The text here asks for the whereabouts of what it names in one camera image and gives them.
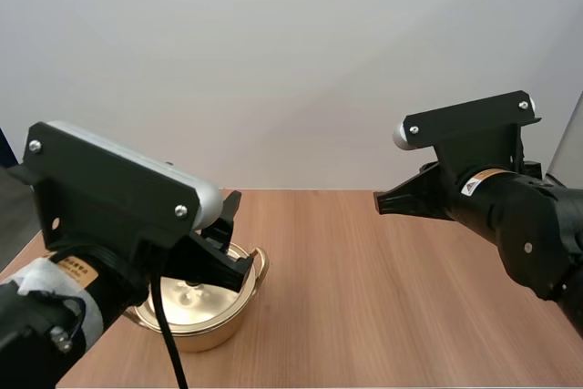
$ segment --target white wall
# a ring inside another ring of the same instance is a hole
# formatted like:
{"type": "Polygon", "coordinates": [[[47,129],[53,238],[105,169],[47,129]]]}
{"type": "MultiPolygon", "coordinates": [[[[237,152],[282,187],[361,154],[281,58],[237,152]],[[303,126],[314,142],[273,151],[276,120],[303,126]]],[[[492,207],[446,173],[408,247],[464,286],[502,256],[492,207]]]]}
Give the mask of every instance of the white wall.
{"type": "Polygon", "coordinates": [[[548,169],[572,189],[583,189],[583,96],[548,169]]]}
{"type": "Polygon", "coordinates": [[[390,188],[406,114],[524,89],[548,164],[583,0],[0,0],[0,126],[67,119],[225,187],[390,188]]]}

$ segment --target warning label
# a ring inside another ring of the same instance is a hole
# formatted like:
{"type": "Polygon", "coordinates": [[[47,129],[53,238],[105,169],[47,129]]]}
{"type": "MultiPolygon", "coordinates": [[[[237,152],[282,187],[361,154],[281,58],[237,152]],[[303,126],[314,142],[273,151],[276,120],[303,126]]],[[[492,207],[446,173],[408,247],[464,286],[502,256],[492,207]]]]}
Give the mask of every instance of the warning label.
{"type": "Polygon", "coordinates": [[[468,180],[466,184],[464,184],[464,187],[462,188],[462,195],[472,196],[472,194],[476,191],[477,186],[479,186],[482,181],[490,178],[493,175],[497,175],[498,173],[508,173],[508,170],[486,169],[476,173],[468,180]]]}
{"type": "Polygon", "coordinates": [[[57,263],[56,266],[73,280],[78,282],[84,289],[99,276],[97,271],[89,264],[73,256],[66,257],[57,263]]]}

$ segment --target metal pot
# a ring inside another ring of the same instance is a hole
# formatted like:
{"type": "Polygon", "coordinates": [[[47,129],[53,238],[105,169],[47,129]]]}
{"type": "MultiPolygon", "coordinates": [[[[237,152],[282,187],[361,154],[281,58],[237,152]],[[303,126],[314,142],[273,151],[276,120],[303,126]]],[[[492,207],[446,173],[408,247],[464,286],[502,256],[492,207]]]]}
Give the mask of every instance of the metal pot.
{"type": "MultiPolygon", "coordinates": [[[[233,259],[249,256],[233,243],[228,255],[233,259]]],[[[206,351],[226,342],[237,332],[270,266],[263,249],[256,248],[251,256],[259,259],[260,266],[259,269],[251,267],[239,293],[208,284],[190,286],[181,280],[162,278],[164,313],[179,350],[189,353],[206,351]]],[[[161,333],[151,294],[142,305],[130,307],[124,315],[144,328],[161,333]]]]}

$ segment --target wooden tabletop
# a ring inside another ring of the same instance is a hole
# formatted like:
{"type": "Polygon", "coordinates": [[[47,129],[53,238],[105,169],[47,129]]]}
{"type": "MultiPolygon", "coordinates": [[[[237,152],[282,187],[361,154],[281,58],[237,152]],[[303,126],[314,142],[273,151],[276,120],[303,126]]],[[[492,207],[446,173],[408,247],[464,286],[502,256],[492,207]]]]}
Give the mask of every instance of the wooden tabletop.
{"type": "MultiPolygon", "coordinates": [[[[243,191],[234,241],[271,270],[230,341],[183,353],[191,387],[583,385],[583,341],[446,221],[378,216],[364,191],[243,191]]],[[[3,276],[44,252],[35,238],[3,276]]],[[[122,318],[59,387],[176,387],[122,318]]]]}

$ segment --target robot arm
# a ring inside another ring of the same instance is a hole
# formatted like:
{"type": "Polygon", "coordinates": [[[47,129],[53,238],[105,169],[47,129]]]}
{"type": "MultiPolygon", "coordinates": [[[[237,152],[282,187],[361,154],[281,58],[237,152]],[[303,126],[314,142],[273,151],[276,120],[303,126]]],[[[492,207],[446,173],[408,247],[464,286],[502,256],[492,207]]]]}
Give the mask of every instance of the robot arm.
{"type": "Polygon", "coordinates": [[[408,116],[402,148],[435,148],[438,161],[375,193],[380,214],[456,220],[494,243],[508,275],[557,302],[583,334],[583,190],[546,184],[525,162],[521,128],[534,103],[517,91],[408,116]]]}
{"type": "Polygon", "coordinates": [[[27,146],[9,172],[32,186],[50,252],[0,285],[7,387],[55,387],[150,286],[164,332],[160,276],[240,290],[252,258],[226,255],[239,192],[223,201],[207,181],[63,123],[35,124],[27,146]]]}

